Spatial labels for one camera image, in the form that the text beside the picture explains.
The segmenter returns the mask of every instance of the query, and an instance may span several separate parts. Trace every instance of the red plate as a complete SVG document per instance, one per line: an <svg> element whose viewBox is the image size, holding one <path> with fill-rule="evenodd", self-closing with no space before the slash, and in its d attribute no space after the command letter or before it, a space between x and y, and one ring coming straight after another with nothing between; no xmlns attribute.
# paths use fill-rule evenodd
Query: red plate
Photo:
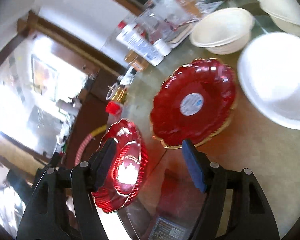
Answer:
<svg viewBox="0 0 300 240"><path fill-rule="evenodd" d="M178 68L154 97L154 137L165 148L184 139L199 146L230 123L236 98L235 73L217 59L195 59Z"/></svg>
<svg viewBox="0 0 300 240"><path fill-rule="evenodd" d="M101 140L117 142L117 153L103 187L92 193L95 203L106 213L128 206L137 196L145 178L147 151L135 124L127 119L114 123Z"/></svg>

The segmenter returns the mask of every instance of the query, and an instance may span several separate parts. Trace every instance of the silver screw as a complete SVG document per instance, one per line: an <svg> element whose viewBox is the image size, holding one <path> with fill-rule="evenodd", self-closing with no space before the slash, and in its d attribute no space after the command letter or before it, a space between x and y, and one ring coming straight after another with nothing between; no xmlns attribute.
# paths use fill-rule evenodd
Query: silver screw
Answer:
<svg viewBox="0 0 300 240"><path fill-rule="evenodd" d="M245 168L243 171L247 175L251 175L252 174L252 171L250 169Z"/></svg>
<svg viewBox="0 0 300 240"><path fill-rule="evenodd" d="M88 165L89 165L88 162L82 162L82 163L80 163L80 167L81 168L87 167Z"/></svg>
<svg viewBox="0 0 300 240"><path fill-rule="evenodd" d="M52 168L52 167L51 167L51 168L48 168L48 169L47 169L47 173L48 173L48 174L54 173L54 168Z"/></svg>
<svg viewBox="0 0 300 240"><path fill-rule="evenodd" d="M213 162L213 163L210 163L210 166L212 167L212 168L218 168L219 167L219 164L218 163L215 163L215 162Z"/></svg>

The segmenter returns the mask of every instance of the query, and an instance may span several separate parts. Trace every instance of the white bottle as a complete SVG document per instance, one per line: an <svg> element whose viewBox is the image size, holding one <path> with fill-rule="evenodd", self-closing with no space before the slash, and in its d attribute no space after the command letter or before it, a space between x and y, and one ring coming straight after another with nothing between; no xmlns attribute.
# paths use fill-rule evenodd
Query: white bottle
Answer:
<svg viewBox="0 0 300 240"><path fill-rule="evenodd" d="M151 45L149 41L133 29L135 26L136 24L129 24L125 26L121 33L117 36L116 40L138 53L153 66L157 66L163 60L163 56Z"/></svg>

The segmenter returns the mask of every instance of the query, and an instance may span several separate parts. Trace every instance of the round table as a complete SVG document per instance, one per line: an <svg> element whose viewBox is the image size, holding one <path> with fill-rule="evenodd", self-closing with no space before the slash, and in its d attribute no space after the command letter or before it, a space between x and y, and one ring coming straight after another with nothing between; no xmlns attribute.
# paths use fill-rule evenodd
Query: round table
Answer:
<svg viewBox="0 0 300 240"><path fill-rule="evenodd" d="M218 9L225 7L245 8L255 16L252 38L281 31L260 9L257 0L224 2ZM219 58L236 70L240 53L211 54L193 46L187 38L159 65L136 74L121 117L132 120L141 131L149 164L148 177L137 201L123 210L126 216L119 213L125 228L132 229L133 233L128 232L131 238L148 239L158 217L191 230L205 198L192 184L181 149L167 150L152 138L149 114L161 83L179 66L198 57ZM238 87L238 106L231 124L198 150L225 169L241 171L248 167L253 171L270 203L282 238L300 216L300 130L288 129L267 119ZM231 191L227 192L218 236L225 233L230 205Z"/></svg>

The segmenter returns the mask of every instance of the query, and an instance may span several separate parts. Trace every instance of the wooden table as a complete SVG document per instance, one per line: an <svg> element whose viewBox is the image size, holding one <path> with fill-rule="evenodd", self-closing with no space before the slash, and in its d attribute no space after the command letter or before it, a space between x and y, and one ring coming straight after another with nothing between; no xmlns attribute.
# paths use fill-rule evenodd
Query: wooden table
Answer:
<svg viewBox="0 0 300 240"><path fill-rule="evenodd" d="M233 6L245 8L255 16L256 24L252 30L252 38L266 32L281 31L259 8L256 0L234 0L223 3L220 8ZM137 73L129 88L122 117L135 122L149 153L150 172L138 200L147 210L150 219L154 219L158 212L157 206L162 197L166 169L173 171L179 181L191 183L181 150L166 150L159 141L152 138L149 114L161 83L180 65L198 57L219 58L236 70L240 53L239 51L230 55L214 55L203 48L193 46L189 39L186 39L165 57L162 63ZM225 169L241 171L245 167L250 168L270 203L280 237L286 235L300 216L300 130L288 129L267 119L252 106L239 88L238 106L230 126L198 149ZM218 235L226 230L231 192L228 192L226 199ZM200 210L197 209L191 211L193 216L198 216Z"/></svg>

